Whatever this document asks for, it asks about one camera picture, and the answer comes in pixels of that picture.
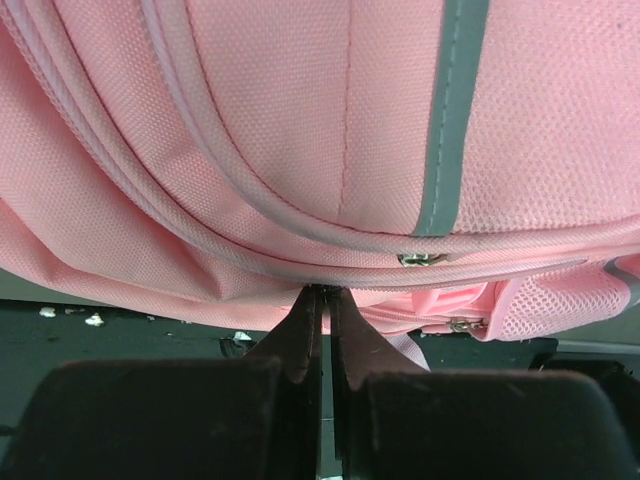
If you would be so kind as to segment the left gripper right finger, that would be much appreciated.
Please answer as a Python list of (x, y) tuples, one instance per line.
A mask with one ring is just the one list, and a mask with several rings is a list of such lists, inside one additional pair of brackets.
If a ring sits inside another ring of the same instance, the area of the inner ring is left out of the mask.
[(350, 291), (329, 293), (335, 451), (347, 479), (635, 479), (605, 392), (564, 370), (432, 372)]

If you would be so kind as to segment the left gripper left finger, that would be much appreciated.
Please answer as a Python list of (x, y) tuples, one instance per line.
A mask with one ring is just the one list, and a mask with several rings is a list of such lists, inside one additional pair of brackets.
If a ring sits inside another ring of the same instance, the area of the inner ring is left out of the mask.
[(316, 479), (323, 292), (233, 360), (64, 364), (38, 385), (5, 479)]

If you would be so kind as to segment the pink school backpack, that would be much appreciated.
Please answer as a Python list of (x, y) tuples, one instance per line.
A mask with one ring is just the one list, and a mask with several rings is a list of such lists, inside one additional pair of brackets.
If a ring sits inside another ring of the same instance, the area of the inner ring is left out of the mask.
[(518, 341), (639, 303), (635, 1), (5, 1), (1, 266), (268, 331)]

